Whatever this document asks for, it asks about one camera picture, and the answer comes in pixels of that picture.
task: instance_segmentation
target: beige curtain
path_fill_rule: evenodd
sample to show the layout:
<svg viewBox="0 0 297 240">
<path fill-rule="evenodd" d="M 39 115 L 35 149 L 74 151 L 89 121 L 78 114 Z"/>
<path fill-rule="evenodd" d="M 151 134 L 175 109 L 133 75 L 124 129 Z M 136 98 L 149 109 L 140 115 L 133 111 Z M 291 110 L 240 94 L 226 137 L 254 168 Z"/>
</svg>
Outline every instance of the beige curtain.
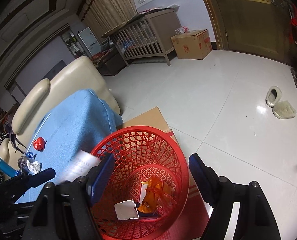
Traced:
<svg viewBox="0 0 297 240">
<path fill-rule="evenodd" d="M 136 13 L 134 0 L 86 0 L 79 17 L 99 38 L 123 25 Z"/>
</svg>

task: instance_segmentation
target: red wrapper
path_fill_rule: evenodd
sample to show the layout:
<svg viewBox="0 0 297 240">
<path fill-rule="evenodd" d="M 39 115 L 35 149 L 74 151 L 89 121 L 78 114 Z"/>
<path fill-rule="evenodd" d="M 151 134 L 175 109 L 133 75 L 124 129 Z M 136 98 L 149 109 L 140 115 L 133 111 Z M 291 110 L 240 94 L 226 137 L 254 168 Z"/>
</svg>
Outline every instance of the red wrapper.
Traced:
<svg viewBox="0 0 297 240">
<path fill-rule="evenodd" d="M 35 150 L 37 151 L 42 151 L 45 148 L 45 141 L 43 139 L 43 137 L 39 137 L 37 138 L 34 142 L 33 142 L 33 147 Z"/>
</svg>

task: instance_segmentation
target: white tiled floor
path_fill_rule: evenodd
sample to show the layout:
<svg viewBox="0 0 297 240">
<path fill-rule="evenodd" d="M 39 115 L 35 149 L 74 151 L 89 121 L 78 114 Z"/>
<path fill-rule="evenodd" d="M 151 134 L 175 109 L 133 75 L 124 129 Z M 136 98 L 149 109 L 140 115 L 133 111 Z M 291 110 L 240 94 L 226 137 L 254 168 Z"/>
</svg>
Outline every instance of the white tiled floor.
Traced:
<svg viewBox="0 0 297 240">
<path fill-rule="evenodd" d="M 124 121 L 158 106 L 183 153 L 197 152 L 232 182 L 261 185 L 281 238 L 297 236 L 297 116 L 277 119 L 265 103 L 269 87 L 297 111 L 289 66 L 262 57 L 212 51 L 204 60 L 134 64 L 105 80 Z M 226 239 L 232 239 L 236 203 Z"/>
</svg>

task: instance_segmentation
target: orange plastic bag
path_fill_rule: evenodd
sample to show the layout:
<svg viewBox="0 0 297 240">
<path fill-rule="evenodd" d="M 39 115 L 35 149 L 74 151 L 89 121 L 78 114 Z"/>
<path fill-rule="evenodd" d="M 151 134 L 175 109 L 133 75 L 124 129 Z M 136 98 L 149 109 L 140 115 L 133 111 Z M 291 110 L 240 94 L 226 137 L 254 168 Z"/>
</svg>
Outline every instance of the orange plastic bag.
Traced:
<svg viewBox="0 0 297 240">
<path fill-rule="evenodd" d="M 152 213 L 157 209 L 158 205 L 167 210 L 170 206 L 176 204 L 171 194 L 172 192 L 169 185 L 153 175 L 148 180 L 146 195 L 141 205 L 138 207 L 138 211 L 142 213 Z"/>
</svg>

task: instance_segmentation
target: doorway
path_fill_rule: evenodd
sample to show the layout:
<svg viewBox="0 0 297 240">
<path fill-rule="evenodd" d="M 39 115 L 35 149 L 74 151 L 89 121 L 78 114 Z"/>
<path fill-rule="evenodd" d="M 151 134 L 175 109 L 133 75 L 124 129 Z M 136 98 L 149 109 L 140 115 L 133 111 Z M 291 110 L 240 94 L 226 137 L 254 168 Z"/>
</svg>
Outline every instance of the doorway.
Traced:
<svg viewBox="0 0 297 240">
<path fill-rule="evenodd" d="M 217 46 L 292 61 L 288 0 L 204 0 Z"/>
</svg>

